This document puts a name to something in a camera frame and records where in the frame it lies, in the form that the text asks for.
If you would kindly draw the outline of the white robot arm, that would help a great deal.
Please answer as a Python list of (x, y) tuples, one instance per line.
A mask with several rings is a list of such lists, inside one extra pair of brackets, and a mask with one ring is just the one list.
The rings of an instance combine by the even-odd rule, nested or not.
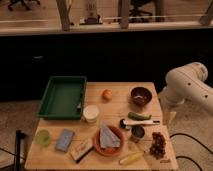
[(205, 84), (208, 77), (206, 66), (192, 62), (170, 70), (165, 76), (166, 86), (159, 93), (163, 109), (171, 109), (191, 100), (213, 115), (213, 88)]

